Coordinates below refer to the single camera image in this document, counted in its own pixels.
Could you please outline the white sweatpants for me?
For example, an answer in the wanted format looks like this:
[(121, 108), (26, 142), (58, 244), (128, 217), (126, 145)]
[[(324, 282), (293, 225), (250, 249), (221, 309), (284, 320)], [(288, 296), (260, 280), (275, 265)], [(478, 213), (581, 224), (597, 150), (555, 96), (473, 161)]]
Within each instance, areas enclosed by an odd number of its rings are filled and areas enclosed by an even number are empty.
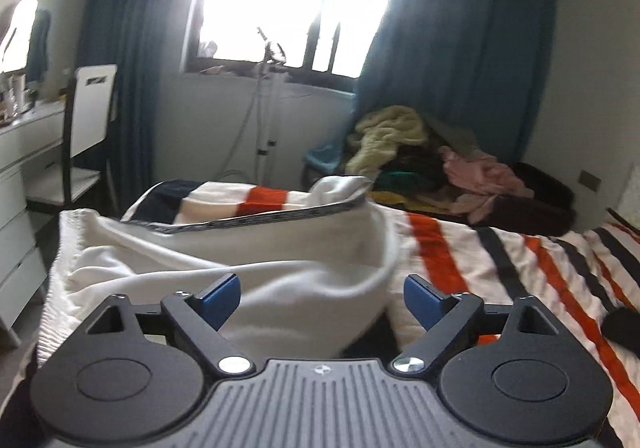
[(196, 190), (183, 216), (163, 224), (130, 211), (114, 220), (90, 208), (60, 216), (37, 343), (48, 360), (112, 294), (156, 304), (238, 276), (241, 301), (222, 335), (257, 361), (333, 357), (382, 315), (400, 241), (393, 219), (361, 177), (329, 177), (280, 210), (234, 216), (245, 185)]

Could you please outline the dark clothes pile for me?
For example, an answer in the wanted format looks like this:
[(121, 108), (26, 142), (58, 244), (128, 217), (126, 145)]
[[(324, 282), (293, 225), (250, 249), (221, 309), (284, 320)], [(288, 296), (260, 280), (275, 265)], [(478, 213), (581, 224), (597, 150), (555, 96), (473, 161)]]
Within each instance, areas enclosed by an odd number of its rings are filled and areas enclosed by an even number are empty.
[(450, 206), (462, 190), (450, 185), (438, 149), (448, 146), (465, 158), (472, 156), (474, 149), (482, 149), (469, 130), (451, 127), (433, 118), (425, 119), (424, 124), (427, 142), (420, 146), (400, 146), (396, 158), (382, 166), (371, 191), (375, 202), (472, 227), (491, 226), (523, 234), (559, 236), (573, 226), (573, 191), (523, 162), (506, 165), (533, 190), (533, 199), (499, 196), (492, 212), (477, 224), (471, 224), (463, 215), (452, 214)]

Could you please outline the striped orange navy blanket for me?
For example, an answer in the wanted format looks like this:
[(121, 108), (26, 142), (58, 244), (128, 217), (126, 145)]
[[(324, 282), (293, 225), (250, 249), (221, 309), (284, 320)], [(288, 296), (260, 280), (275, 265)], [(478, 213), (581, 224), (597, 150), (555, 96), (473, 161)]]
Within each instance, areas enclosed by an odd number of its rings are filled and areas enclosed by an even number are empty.
[[(160, 182), (128, 208), (125, 220), (186, 225), (228, 217), (328, 206), (356, 194), (353, 177), (325, 177), (311, 190), (231, 182)], [(390, 304), (363, 341), (393, 355), (422, 329), (402, 304), (412, 272), (445, 293), (469, 291), (488, 303), (539, 298), (593, 354), (610, 377), (614, 400), (601, 442), (639, 443), (639, 233), (620, 216), (560, 238), (502, 227), (471, 228), (444, 218), (386, 208), (400, 242)]]

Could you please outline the pink garment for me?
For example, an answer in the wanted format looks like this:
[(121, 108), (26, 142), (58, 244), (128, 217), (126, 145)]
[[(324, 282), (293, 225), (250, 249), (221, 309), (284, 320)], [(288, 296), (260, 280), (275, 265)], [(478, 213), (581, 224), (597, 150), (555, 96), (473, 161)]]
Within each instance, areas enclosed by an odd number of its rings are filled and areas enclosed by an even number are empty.
[(448, 146), (440, 147), (438, 152), (450, 185), (462, 190), (450, 211), (454, 215), (463, 215), (471, 224), (484, 220), (494, 209), (499, 196), (533, 199), (535, 195), (510, 166), (480, 149), (474, 149), (469, 158), (460, 156)]

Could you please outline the yellow-green fluffy garment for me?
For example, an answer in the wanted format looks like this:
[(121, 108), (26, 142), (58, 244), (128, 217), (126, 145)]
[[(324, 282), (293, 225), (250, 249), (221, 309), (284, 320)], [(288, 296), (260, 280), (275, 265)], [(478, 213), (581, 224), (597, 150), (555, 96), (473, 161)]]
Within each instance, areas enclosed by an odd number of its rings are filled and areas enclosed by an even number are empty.
[(352, 156), (345, 173), (375, 180), (382, 166), (396, 158), (400, 146), (424, 145), (427, 138), (423, 119), (413, 108), (390, 106), (370, 112), (346, 138)]

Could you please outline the white dresser desk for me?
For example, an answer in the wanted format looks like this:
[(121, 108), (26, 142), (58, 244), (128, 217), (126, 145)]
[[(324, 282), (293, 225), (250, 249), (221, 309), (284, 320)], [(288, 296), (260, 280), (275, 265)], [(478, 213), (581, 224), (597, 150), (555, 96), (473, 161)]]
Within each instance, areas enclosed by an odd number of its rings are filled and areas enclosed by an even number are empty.
[(21, 339), (13, 326), (41, 291), (47, 272), (27, 212), (22, 166), (61, 145), (64, 104), (44, 102), (1, 129), (1, 343)]

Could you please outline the white black chair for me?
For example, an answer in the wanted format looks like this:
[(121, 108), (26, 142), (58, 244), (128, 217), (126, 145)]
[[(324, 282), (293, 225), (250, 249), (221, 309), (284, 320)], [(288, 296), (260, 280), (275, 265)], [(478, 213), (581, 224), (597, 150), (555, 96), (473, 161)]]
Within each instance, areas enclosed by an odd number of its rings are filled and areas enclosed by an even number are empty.
[(49, 215), (69, 210), (106, 182), (106, 162), (81, 168), (74, 161), (106, 141), (116, 74), (114, 64), (75, 71), (65, 101), (61, 159), (26, 182), (30, 210)]

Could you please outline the white garment steamer stand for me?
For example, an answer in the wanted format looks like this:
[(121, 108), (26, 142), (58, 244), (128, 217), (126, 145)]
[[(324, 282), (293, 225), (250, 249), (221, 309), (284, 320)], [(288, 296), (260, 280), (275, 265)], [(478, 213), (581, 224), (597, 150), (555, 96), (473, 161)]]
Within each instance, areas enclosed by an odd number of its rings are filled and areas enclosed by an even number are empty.
[[(256, 86), (250, 98), (250, 105), (243, 116), (241, 127), (215, 175), (215, 179), (221, 182), (225, 179), (237, 178), (241, 182), (266, 186), (271, 153), (277, 147), (277, 132), (272, 127), (278, 122), (278, 99), (288, 75), (284, 67), (286, 53), (278, 42), (268, 38), (260, 26), (257, 27), (257, 34), (264, 42), (264, 56), (255, 67)], [(242, 144), (252, 116), (255, 118), (255, 155), (252, 169), (247, 173), (239, 168), (230, 168), (230, 165)]]

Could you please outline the right teal curtain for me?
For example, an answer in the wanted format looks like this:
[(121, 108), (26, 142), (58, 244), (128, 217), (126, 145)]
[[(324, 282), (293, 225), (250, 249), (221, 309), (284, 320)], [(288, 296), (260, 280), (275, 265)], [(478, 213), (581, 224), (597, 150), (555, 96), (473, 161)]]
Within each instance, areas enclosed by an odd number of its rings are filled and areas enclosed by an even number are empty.
[(356, 88), (354, 117), (391, 104), (470, 130), (520, 160), (546, 82), (556, 0), (390, 0)]

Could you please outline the teal curtain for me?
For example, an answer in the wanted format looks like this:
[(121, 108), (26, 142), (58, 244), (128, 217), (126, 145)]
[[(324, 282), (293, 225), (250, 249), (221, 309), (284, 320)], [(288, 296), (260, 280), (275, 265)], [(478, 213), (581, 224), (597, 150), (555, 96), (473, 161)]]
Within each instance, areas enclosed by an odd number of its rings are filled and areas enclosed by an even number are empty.
[(163, 46), (174, 0), (87, 0), (79, 67), (114, 64), (116, 121), (107, 152), (117, 201), (130, 205), (151, 185)]
[(356, 88), (354, 117), (391, 104), (470, 130), (520, 160), (546, 82), (556, 0), (390, 0)]

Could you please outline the teal cloth beside mirror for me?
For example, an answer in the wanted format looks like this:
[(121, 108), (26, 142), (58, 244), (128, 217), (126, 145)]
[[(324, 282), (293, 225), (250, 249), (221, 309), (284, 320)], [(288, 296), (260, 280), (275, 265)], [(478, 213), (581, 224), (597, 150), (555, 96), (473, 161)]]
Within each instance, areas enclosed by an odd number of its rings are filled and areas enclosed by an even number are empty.
[(41, 84), (49, 70), (48, 37), (51, 13), (47, 9), (36, 10), (26, 64), (26, 82)]

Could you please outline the left teal curtain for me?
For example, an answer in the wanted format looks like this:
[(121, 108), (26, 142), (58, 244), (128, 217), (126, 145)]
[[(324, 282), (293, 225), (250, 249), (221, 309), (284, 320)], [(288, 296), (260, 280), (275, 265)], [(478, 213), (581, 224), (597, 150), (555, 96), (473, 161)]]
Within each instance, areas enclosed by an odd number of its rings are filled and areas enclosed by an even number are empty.
[(116, 121), (107, 152), (117, 201), (130, 205), (151, 185), (163, 46), (174, 0), (87, 0), (79, 67), (114, 64)]

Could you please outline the oval vanity mirror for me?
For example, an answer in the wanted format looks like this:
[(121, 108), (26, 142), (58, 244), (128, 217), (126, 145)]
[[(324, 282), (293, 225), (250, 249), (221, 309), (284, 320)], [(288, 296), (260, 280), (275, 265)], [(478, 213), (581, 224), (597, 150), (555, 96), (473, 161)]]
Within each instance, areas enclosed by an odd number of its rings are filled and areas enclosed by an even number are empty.
[(1, 13), (1, 72), (26, 67), (32, 26), (38, 0), (19, 0), (6, 5)]

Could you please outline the wall power socket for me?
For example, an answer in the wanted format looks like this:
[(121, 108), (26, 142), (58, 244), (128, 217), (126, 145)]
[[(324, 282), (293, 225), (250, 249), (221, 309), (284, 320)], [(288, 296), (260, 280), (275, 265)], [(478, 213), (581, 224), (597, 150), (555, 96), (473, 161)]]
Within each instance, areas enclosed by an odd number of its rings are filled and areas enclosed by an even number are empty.
[(602, 180), (585, 170), (582, 170), (578, 176), (578, 182), (585, 188), (597, 192), (601, 186)]

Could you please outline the window with dark frame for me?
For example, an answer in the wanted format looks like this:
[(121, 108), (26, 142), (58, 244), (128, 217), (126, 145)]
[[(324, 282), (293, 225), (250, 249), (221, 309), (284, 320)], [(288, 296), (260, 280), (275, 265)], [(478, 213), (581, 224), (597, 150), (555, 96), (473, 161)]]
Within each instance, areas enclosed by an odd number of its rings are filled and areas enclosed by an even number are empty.
[(266, 52), (290, 80), (350, 92), (388, 0), (194, 0), (186, 68), (253, 74)]

